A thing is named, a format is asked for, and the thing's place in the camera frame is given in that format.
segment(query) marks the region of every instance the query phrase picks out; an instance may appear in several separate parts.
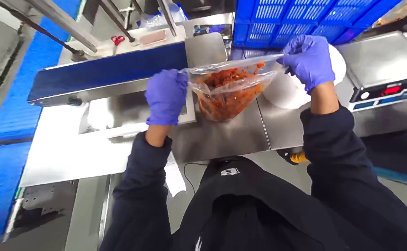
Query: cable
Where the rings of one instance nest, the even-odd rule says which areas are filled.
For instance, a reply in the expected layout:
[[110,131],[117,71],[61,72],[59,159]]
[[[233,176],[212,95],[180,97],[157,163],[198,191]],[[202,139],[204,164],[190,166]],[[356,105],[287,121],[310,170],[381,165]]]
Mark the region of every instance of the cable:
[[200,164],[200,163],[196,163],[196,162],[189,162],[189,163],[186,163],[186,164],[183,166],[183,175],[185,176],[185,179],[188,180],[189,184],[190,184],[191,187],[193,188],[194,194],[196,194],[196,190],[194,189],[194,186],[193,186],[193,184],[191,183],[191,181],[190,181],[190,180],[188,179],[188,177],[186,176],[186,172],[185,172],[185,168],[186,168],[186,166],[189,165],[189,164],[195,164],[195,165],[199,165],[199,166],[208,166],[208,165],[206,165],[206,164]]

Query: digital scale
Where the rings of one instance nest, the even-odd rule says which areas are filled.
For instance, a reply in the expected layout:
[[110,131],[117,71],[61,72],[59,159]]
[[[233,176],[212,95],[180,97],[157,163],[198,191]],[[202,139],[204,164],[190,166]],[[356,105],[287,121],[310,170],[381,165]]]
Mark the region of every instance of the digital scale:
[[407,101],[407,38],[392,32],[339,46],[354,91],[346,107],[361,111]]

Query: gloved hand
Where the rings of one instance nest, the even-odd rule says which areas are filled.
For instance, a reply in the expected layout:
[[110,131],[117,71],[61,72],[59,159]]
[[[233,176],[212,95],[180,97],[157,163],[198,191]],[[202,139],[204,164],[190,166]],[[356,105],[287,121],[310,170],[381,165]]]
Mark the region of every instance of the gloved hand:
[[288,66],[285,72],[296,75],[306,88],[307,94],[317,85],[335,80],[329,55],[329,43],[325,37],[299,35],[284,47],[284,57],[278,63]]
[[211,26],[210,27],[210,33],[212,33],[212,32],[220,33],[223,29],[225,29],[225,25]]
[[145,97],[151,115],[146,120],[148,125],[177,125],[178,116],[186,104],[188,75],[178,70],[162,70],[149,81]]

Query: plastic bag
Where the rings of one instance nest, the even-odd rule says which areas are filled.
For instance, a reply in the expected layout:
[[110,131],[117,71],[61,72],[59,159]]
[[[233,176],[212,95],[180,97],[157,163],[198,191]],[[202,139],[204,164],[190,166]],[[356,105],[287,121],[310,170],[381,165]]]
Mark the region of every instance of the plastic bag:
[[[179,7],[177,4],[173,3],[172,1],[167,1],[169,10],[171,11],[172,18],[174,20],[174,23],[177,22],[184,22],[188,20],[186,17],[185,13],[183,12],[183,9]],[[140,19],[140,28],[150,28],[150,27],[155,27],[155,26],[163,26],[167,25],[166,19],[163,16],[162,9],[160,7],[158,8],[159,13],[158,15],[148,15],[144,14],[141,19]]]
[[236,117],[271,83],[282,54],[186,69],[202,114],[212,121]]

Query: white bowl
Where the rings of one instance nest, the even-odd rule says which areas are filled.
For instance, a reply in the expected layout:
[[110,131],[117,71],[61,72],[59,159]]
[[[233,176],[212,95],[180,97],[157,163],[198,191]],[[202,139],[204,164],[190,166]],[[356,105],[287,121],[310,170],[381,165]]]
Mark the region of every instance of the white bowl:
[[[340,83],[345,77],[346,65],[340,52],[329,44],[330,61],[335,73],[334,84]],[[310,102],[310,95],[304,90],[304,85],[296,76],[284,74],[285,67],[278,66],[278,74],[272,83],[264,89],[265,98],[275,106],[285,109],[298,109]]]

